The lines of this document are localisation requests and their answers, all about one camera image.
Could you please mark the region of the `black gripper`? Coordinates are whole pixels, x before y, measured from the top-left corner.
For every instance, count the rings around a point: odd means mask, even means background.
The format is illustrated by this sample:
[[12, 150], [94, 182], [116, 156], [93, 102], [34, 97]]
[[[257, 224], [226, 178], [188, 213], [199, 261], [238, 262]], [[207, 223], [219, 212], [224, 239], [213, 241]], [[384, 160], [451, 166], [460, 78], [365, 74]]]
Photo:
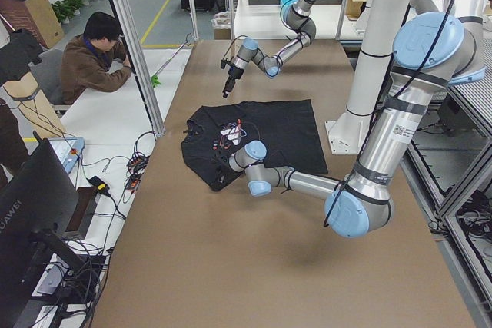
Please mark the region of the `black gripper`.
[[225, 69], [226, 66], [229, 67], [228, 79], [225, 82], [223, 92], [232, 92], [236, 81], [242, 77], [244, 69], [238, 67], [236, 63], [231, 60], [222, 59], [221, 69]]

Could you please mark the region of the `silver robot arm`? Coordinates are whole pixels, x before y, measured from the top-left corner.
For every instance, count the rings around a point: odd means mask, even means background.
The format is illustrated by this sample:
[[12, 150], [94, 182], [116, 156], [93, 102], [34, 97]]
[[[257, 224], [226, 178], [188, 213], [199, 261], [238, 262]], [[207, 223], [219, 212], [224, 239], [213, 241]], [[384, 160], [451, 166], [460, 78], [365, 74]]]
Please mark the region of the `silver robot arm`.
[[222, 91], [226, 98], [234, 89], [235, 82], [241, 79], [249, 62], [254, 62], [269, 78], [276, 77], [283, 64], [293, 58], [301, 49], [315, 40], [316, 25], [310, 18], [311, 7], [317, 0], [296, 0], [281, 9], [281, 20], [287, 28], [296, 33], [288, 44], [275, 55], [266, 55], [253, 38], [246, 37], [233, 58], [223, 58], [221, 68], [229, 67], [228, 79]]
[[[310, 17], [317, 0], [296, 0], [281, 14], [295, 37], [275, 55], [246, 38], [224, 59], [223, 95], [232, 92], [249, 63], [267, 76], [315, 38]], [[482, 14], [487, 0], [372, 0], [370, 15], [345, 112], [331, 124], [332, 150], [356, 155], [342, 181], [304, 174], [292, 167], [267, 168], [259, 141], [231, 155], [233, 171], [245, 173], [254, 196], [283, 186], [322, 198], [325, 224], [343, 237], [361, 237], [385, 226], [394, 205], [389, 186], [432, 97], [451, 85], [485, 75]]]

